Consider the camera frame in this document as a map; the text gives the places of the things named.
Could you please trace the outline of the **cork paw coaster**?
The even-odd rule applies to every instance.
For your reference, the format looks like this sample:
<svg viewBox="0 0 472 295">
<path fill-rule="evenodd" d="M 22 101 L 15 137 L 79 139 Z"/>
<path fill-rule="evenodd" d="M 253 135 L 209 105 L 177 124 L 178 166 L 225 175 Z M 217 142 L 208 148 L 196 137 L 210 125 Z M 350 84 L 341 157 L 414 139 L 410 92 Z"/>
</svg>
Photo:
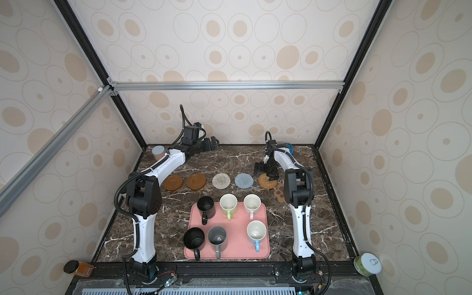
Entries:
<svg viewBox="0 0 472 295">
<path fill-rule="evenodd" d="M 284 185 L 283 184 L 278 184 L 276 188 L 274 189 L 274 196 L 277 199 L 277 201 L 281 204 L 285 204 L 285 196 L 284 196 Z"/>
</svg>

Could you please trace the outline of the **rattan woven coaster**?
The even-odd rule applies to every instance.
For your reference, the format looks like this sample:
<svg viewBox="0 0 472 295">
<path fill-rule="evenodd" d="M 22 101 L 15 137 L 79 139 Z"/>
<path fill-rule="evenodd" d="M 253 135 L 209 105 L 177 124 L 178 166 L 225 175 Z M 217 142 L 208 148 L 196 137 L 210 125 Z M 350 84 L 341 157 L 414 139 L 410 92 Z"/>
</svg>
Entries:
<svg viewBox="0 0 472 295">
<path fill-rule="evenodd" d="M 277 187 L 277 180 L 270 180 L 266 173 L 262 174 L 258 178 L 260 187 L 264 189 L 274 189 Z"/>
</svg>

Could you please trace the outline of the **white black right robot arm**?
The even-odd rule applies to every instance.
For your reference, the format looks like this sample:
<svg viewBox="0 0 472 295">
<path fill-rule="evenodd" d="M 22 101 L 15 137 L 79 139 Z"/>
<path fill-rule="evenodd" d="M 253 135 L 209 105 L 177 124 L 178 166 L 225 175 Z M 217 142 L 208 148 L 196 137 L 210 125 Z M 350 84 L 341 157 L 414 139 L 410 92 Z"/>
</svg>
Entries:
<svg viewBox="0 0 472 295">
<path fill-rule="evenodd" d="M 290 268 L 292 278 L 304 283 L 317 271 L 316 255 L 326 263 L 328 258 L 312 245 L 310 210 L 314 199 L 314 182 L 311 169 L 297 161 L 286 144 L 278 144 L 269 131 L 265 133 L 265 156 L 255 163 L 253 175 L 265 173 L 269 181 L 279 179 L 279 168 L 285 173 L 283 195 L 289 205 L 293 219 L 294 243 Z"/>
</svg>

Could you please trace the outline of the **brown wooden coaster front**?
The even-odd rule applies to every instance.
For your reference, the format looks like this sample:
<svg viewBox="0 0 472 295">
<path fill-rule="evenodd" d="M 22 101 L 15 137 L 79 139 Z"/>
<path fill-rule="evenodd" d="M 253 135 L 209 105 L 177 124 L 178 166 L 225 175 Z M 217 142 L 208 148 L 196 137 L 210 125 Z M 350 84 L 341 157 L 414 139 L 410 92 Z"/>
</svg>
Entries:
<svg viewBox="0 0 472 295">
<path fill-rule="evenodd" d="M 187 180 L 187 187 L 193 191 L 202 189 L 207 183 L 207 179 L 201 173 L 194 173 Z"/>
</svg>

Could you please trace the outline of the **brown wooden coaster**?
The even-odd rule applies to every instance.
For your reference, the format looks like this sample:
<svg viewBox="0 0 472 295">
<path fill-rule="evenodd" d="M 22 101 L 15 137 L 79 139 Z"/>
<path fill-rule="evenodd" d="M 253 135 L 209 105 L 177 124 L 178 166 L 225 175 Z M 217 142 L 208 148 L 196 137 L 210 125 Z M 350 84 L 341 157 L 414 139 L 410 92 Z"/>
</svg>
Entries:
<svg viewBox="0 0 472 295">
<path fill-rule="evenodd" d="M 207 183 L 207 179 L 201 173 L 194 173 L 187 180 L 187 187 L 193 191 L 202 189 Z"/>
<path fill-rule="evenodd" d="M 182 187 L 183 178 L 180 175 L 172 174 L 164 180 L 162 185 L 167 191 L 173 192 Z"/>
</svg>

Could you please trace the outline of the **blue woven coaster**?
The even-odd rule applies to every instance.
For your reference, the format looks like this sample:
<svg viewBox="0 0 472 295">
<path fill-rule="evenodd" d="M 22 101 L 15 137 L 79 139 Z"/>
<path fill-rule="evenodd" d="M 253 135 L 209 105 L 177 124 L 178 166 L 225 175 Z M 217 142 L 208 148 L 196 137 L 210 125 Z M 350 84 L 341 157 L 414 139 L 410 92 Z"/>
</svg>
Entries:
<svg viewBox="0 0 472 295">
<path fill-rule="evenodd" d="M 253 177 L 248 173 L 240 173 L 235 177 L 235 184 L 238 188 L 249 189 L 254 183 Z"/>
</svg>

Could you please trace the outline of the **multicolour woven coaster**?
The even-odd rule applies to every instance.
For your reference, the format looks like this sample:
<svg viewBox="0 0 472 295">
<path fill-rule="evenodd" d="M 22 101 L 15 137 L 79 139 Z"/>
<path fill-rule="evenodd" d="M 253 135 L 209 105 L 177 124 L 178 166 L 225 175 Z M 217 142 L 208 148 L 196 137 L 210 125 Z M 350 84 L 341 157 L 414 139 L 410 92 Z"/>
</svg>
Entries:
<svg viewBox="0 0 472 295">
<path fill-rule="evenodd" d="M 216 189 L 226 189 L 231 184 L 231 178 L 226 173 L 218 173 L 212 179 L 212 185 Z"/>
</svg>

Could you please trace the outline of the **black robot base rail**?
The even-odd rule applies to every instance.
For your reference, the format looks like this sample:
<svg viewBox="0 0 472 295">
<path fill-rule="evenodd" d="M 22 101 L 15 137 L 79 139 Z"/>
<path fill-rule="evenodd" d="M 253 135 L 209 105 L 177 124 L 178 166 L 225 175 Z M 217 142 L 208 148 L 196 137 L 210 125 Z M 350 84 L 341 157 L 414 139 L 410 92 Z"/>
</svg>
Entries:
<svg viewBox="0 0 472 295">
<path fill-rule="evenodd" d="M 96 263 L 88 279 L 75 277 L 68 295 L 381 295 L 376 277 L 363 277 L 350 262 L 322 263 L 295 282 L 288 263 L 159 263 L 146 283 L 122 263 Z"/>
</svg>

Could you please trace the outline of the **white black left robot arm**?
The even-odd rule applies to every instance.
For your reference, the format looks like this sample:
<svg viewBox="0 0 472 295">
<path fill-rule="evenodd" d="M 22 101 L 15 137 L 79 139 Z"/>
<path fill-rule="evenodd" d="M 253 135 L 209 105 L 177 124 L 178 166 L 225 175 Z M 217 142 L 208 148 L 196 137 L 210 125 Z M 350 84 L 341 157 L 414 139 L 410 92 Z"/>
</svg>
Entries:
<svg viewBox="0 0 472 295">
<path fill-rule="evenodd" d="M 201 123 L 191 123 L 183 106 L 180 106 L 180 111 L 183 123 L 177 139 L 152 166 L 131 173 L 114 196 L 116 211 L 133 222 L 133 250 L 123 255 L 123 259 L 129 259 L 131 270 L 147 280 L 154 279 L 158 272 L 154 226 L 162 206 L 161 184 L 192 156 L 214 151 L 220 143 L 213 136 L 207 137 Z"/>
</svg>

